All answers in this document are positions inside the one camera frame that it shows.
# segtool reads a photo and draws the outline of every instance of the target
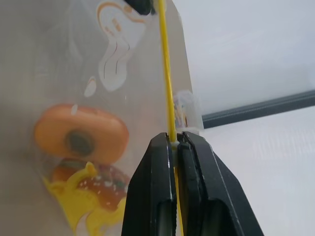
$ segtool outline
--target white wall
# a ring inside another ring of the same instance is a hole
[[[315,87],[315,1],[173,0],[202,113]]]
[[[266,236],[314,235],[315,107],[204,130]]]

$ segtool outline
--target plastic packaging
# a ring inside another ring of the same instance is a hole
[[[174,96],[175,125],[177,132],[198,133],[203,130],[200,104],[188,90],[179,91]]]
[[[122,0],[73,1],[41,39],[33,155],[77,235],[120,235],[129,177],[167,131],[158,45],[156,15]]]
[[[167,132],[158,13],[123,0],[4,1],[0,232],[118,236],[128,181]],[[169,4],[172,82],[191,89]]]

